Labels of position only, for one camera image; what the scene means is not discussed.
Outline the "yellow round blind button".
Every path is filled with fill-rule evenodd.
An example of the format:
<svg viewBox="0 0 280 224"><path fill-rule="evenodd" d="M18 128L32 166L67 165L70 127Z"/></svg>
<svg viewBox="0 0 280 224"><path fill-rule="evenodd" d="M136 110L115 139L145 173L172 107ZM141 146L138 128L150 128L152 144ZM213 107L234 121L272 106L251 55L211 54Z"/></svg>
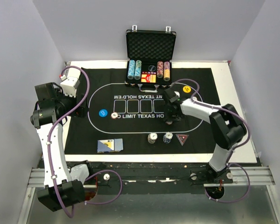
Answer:
<svg viewBox="0 0 280 224"><path fill-rule="evenodd" d="M182 90L183 90L183 92L185 92L185 93L190 93L190 92L191 92L191 87L189 87L189 86L183 86Z"/></svg>

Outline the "triangular dealer button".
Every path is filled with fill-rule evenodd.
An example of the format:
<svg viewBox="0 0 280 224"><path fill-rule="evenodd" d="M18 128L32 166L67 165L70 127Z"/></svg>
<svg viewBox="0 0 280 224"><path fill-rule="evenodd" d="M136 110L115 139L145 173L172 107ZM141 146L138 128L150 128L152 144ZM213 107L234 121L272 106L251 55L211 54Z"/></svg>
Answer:
<svg viewBox="0 0 280 224"><path fill-rule="evenodd" d="M181 146L183 146L189 136L187 134L176 134L176 137L180 142Z"/></svg>

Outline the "blue round blind button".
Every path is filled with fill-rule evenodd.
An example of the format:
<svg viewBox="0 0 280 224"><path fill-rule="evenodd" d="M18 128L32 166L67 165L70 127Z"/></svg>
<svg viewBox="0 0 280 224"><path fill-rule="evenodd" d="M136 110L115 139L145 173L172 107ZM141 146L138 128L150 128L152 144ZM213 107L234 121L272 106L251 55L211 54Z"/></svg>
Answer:
<svg viewBox="0 0 280 224"><path fill-rule="evenodd" d="M101 109L98 114L100 117L106 117L108 115L108 111L106 109Z"/></svg>

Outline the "red purple chip row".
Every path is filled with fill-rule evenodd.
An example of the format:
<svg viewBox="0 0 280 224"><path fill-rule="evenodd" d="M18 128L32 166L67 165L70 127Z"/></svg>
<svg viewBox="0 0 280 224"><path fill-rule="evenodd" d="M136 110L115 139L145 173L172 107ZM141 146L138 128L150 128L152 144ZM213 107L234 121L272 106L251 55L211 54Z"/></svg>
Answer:
<svg viewBox="0 0 280 224"><path fill-rule="evenodd" d="M157 63L157 77L162 78L164 72L164 63L162 61L159 61Z"/></svg>

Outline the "blue white chip stack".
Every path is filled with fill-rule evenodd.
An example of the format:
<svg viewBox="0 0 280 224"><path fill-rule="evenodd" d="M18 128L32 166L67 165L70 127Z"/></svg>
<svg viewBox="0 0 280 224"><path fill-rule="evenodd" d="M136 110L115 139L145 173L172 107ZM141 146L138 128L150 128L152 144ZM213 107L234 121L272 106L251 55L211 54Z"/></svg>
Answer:
<svg viewBox="0 0 280 224"><path fill-rule="evenodd" d="M173 138L173 134L171 132L166 132L163 136L163 142L168 144L171 142L172 138Z"/></svg>

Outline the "red card deck in case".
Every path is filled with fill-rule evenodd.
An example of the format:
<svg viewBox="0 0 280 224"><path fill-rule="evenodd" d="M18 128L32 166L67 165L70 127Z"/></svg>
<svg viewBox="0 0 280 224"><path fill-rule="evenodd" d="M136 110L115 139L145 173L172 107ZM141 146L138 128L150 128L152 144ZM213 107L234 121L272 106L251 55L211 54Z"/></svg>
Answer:
<svg viewBox="0 0 280 224"><path fill-rule="evenodd" d="M142 83L156 83L156 72L143 71L140 81Z"/></svg>

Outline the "black poker table mat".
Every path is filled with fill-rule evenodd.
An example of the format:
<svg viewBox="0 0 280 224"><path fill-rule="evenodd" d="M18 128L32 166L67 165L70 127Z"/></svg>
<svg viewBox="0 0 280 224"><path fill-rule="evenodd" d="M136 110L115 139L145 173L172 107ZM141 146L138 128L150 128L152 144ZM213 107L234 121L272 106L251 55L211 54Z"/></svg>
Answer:
<svg viewBox="0 0 280 224"><path fill-rule="evenodd" d="M96 154L98 140L123 139L122 154L208 154L215 148L210 124L186 116L181 121L167 125L164 121L163 90L145 93L126 86L126 69L86 69L80 77L79 93L86 92L89 111L84 118L74 117L69 123L65 143L66 154ZM108 115L98 112L106 109ZM112 119L117 112L119 118ZM163 142L166 132L171 132L170 143ZM157 133L154 144L147 141L150 133ZM189 137L181 146L176 134Z"/></svg>

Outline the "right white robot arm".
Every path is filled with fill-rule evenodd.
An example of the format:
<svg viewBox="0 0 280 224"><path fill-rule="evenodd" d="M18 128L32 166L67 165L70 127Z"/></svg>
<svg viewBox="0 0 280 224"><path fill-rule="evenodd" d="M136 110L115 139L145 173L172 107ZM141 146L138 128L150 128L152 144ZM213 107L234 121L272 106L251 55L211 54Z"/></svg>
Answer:
<svg viewBox="0 0 280 224"><path fill-rule="evenodd" d="M220 180L234 150L240 146L240 141L248 132L245 121L231 104L219 106L203 103L193 96L181 98L178 92L170 88L163 92L162 98L165 102L166 123L192 116L210 124L216 145L204 176L211 183Z"/></svg>

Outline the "orange chip row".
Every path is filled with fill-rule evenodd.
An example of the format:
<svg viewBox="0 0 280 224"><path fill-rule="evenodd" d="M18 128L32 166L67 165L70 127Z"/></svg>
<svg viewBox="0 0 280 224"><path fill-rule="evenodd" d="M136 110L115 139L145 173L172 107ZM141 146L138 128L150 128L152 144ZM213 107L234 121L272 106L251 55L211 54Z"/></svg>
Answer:
<svg viewBox="0 0 280 224"><path fill-rule="evenodd" d="M170 62L164 62L163 79L164 81L170 80Z"/></svg>

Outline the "teal grey chip row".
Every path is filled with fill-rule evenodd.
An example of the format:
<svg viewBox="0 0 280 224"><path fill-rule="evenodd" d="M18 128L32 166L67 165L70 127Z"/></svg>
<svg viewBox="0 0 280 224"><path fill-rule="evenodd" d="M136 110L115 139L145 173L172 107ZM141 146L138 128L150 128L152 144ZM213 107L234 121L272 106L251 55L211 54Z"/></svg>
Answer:
<svg viewBox="0 0 280 224"><path fill-rule="evenodd" d="M141 77L141 67L142 67L142 61L137 60L135 62L135 71L134 71L134 79L135 80L140 80Z"/></svg>

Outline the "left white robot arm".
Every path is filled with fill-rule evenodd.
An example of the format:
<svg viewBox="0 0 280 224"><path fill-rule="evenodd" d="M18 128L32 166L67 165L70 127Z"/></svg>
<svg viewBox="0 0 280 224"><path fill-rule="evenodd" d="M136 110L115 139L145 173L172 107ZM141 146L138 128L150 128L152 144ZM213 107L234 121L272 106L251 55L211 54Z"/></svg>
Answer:
<svg viewBox="0 0 280 224"><path fill-rule="evenodd" d="M83 184L94 180L88 161L67 165L63 148L63 125L60 119L77 105L76 98L66 96L56 83L35 86L37 102L30 121L41 141L45 169L39 202L51 211L73 206L85 200Z"/></svg>

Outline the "white table board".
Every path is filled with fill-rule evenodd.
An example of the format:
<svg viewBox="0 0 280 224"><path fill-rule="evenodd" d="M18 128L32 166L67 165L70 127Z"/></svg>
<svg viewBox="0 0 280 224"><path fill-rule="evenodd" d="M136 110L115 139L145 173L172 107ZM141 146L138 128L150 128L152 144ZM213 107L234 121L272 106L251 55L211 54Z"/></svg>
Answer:
<svg viewBox="0 0 280 224"><path fill-rule="evenodd" d="M86 69L123 69L127 61L96 60L72 61L71 65ZM244 117L238 93L233 82L229 65L226 61L174 61L173 68L211 68L219 99L222 103L233 104L239 115ZM92 162L144 162L144 163L207 163L212 154L67 154L66 161L89 160ZM255 164L257 154L253 142L239 147L232 155L230 162Z"/></svg>

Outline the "grey white chip stack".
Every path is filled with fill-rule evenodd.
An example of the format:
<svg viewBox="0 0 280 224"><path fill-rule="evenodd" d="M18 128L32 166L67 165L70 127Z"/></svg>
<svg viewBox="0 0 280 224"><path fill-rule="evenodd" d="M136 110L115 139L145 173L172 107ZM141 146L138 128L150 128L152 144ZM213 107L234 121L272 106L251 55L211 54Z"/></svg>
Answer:
<svg viewBox="0 0 280 224"><path fill-rule="evenodd" d="M158 138L158 135L157 133L150 133L147 137L147 141L150 143L150 144L154 144L156 142Z"/></svg>

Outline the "black aluminium chip case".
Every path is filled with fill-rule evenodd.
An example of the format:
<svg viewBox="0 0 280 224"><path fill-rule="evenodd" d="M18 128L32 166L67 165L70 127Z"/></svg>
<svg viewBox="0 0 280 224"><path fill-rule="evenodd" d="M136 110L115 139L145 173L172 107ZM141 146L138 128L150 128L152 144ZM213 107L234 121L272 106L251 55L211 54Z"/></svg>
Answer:
<svg viewBox="0 0 280 224"><path fill-rule="evenodd" d="M164 31L140 30L137 25L126 31L127 66L125 85L138 88L145 93L157 93L159 89L171 86L172 58L175 48L176 32L167 26ZM140 80L128 79L128 65L130 60L141 60L141 72L150 71L157 73L159 61L170 62L170 80L164 81L163 77L156 76L156 83L142 83Z"/></svg>

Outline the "aluminium mounting rail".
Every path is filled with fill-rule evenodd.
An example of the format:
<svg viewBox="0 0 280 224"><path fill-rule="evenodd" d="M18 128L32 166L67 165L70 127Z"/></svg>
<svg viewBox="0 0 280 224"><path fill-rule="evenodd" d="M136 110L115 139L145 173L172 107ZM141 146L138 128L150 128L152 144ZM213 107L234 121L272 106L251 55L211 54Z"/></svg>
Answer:
<svg viewBox="0 0 280 224"><path fill-rule="evenodd" d="M28 188L42 188L44 182L44 169L33 168L28 180ZM270 186L275 185L273 174L269 167L231 167L227 180L223 186Z"/></svg>

